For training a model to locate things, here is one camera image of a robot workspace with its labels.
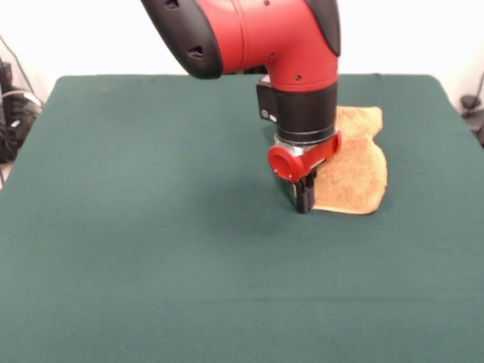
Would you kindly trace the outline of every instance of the screw hole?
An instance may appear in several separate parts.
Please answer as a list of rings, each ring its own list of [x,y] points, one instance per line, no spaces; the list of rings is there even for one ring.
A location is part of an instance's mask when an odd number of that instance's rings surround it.
[[[180,4],[178,3],[178,0],[166,0],[165,7],[169,10],[174,10],[178,9]]]
[[[203,58],[203,48],[200,46],[193,47],[188,51],[188,54],[196,59],[202,59]]]

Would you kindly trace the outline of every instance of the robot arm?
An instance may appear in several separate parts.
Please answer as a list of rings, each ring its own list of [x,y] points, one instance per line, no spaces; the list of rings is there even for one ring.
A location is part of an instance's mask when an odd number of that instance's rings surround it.
[[[340,146],[336,0],[141,1],[192,76],[267,68],[257,93],[261,117],[277,126],[268,161],[276,175],[303,186],[296,194],[300,212],[311,209],[315,167]]]

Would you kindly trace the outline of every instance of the brown towel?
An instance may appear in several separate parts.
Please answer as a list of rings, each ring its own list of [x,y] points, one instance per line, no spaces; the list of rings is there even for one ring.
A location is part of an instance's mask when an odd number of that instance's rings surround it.
[[[383,128],[378,107],[339,107],[340,152],[318,167],[315,208],[368,214],[378,209],[386,189],[386,158],[373,138]]]

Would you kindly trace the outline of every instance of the green felt surface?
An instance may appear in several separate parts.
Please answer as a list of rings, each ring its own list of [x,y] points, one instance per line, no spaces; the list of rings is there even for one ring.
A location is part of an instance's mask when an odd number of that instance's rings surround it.
[[[342,76],[387,193],[301,216],[256,80],[60,80],[0,193],[0,362],[482,363],[484,153],[439,83]]]

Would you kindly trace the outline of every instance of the towel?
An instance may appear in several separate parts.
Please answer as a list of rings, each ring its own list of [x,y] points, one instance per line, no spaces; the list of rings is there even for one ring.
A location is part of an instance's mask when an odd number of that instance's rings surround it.
[[[369,214],[383,199],[386,158],[373,138],[383,128],[379,107],[338,107],[337,127],[343,136],[340,152],[318,167],[314,209]]]

